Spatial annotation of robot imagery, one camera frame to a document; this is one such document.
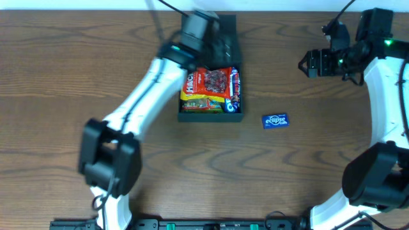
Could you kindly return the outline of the dark green box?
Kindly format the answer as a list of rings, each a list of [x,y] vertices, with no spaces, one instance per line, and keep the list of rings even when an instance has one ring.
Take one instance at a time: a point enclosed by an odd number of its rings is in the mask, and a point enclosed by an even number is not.
[[[242,53],[240,50],[240,44],[238,41],[238,35],[236,31],[236,16],[235,15],[221,15],[220,28],[217,33],[233,33],[233,65],[238,70],[240,76],[240,108],[237,113],[185,113],[181,111],[182,101],[179,102],[178,121],[185,123],[239,123],[243,120],[243,101],[242,101]]]

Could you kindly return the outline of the red Hacks candy bag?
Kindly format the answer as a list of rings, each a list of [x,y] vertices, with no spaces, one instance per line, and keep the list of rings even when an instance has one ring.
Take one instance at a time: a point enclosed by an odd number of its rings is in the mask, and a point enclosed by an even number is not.
[[[231,67],[217,70],[198,68],[196,72],[187,75],[182,91],[187,95],[217,96],[230,99],[231,71]]]

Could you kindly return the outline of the dark blue Cadbury chocolate bar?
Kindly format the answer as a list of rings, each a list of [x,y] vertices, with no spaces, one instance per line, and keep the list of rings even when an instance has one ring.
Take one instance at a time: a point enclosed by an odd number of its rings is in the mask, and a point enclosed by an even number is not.
[[[235,67],[232,67],[231,83],[231,106],[233,108],[233,112],[238,112],[240,107],[240,76]]]

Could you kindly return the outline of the blue Oreo cookie pack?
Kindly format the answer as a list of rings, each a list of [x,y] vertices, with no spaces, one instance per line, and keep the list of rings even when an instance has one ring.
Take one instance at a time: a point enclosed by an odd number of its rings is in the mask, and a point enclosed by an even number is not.
[[[224,112],[225,113],[237,113],[239,112],[240,102],[233,99],[225,99]]]

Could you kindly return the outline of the green Haribo gummy bag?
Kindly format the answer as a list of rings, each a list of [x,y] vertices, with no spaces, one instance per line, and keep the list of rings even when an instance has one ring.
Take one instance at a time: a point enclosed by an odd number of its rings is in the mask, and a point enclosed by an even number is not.
[[[224,113],[220,102],[209,98],[190,99],[182,102],[181,111],[185,113]]]

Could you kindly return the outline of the yellow Hacks candy bag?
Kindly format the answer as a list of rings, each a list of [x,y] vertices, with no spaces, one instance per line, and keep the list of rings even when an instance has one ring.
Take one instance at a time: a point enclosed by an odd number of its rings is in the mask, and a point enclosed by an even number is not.
[[[224,103],[225,99],[230,99],[230,93],[219,93],[219,94],[193,94],[193,93],[186,93],[184,88],[181,89],[180,92],[180,99],[187,101],[187,100],[196,100],[196,99],[210,99],[216,102]]]

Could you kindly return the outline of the blue Eclipse mint box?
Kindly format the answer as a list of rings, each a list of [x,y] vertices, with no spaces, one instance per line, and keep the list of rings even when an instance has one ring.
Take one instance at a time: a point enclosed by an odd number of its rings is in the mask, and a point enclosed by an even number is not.
[[[263,116],[261,120],[265,130],[289,126],[289,119],[286,113]]]

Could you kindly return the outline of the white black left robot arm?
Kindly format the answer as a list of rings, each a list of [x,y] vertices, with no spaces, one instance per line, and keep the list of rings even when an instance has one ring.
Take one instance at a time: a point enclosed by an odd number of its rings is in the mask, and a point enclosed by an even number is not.
[[[128,229],[132,221],[129,192],[142,169],[141,142],[163,106],[184,85],[197,67],[226,63],[234,47],[232,38],[177,31],[166,40],[148,72],[122,104],[102,121],[90,119],[83,130],[79,172],[94,195],[100,229]]]

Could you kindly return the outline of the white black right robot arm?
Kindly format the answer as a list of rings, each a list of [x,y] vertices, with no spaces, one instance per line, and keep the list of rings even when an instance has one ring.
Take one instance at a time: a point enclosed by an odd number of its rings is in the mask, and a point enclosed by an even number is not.
[[[392,10],[363,11],[355,44],[332,19],[322,28],[329,48],[310,50],[298,63],[309,78],[340,76],[367,87],[371,142],[346,166],[341,189],[294,229],[371,229],[377,214],[408,207],[408,43],[394,39],[393,17]]]

